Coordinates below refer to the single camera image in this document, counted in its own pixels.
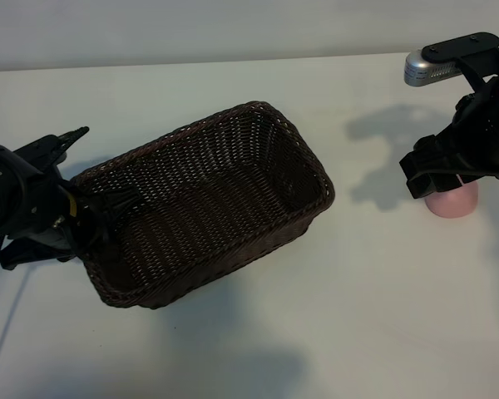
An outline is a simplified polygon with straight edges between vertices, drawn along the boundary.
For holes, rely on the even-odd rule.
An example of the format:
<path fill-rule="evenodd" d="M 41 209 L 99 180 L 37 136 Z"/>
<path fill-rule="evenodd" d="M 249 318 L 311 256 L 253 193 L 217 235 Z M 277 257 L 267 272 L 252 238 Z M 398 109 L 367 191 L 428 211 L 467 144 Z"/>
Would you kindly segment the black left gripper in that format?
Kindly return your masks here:
<path fill-rule="evenodd" d="M 37 182 L 3 233 L 11 243 L 0 251 L 0 264 L 13 270 L 32 262 L 82 259 L 113 244 L 116 222 L 139 202 L 140 193 L 131 186 L 88 194 L 66 180 Z"/>

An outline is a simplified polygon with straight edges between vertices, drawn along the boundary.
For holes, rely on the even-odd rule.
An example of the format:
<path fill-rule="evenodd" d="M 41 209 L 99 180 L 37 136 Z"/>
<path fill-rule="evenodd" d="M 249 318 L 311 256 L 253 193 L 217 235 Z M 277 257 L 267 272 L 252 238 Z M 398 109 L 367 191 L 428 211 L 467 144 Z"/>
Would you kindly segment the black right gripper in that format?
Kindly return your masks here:
<path fill-rule="evenodd" d="M 461 187 L 457 175 L 499 176 L 499 76 L 464 96 L 450 125 L 418 140 L 400 165 L 414 199 Z"/>

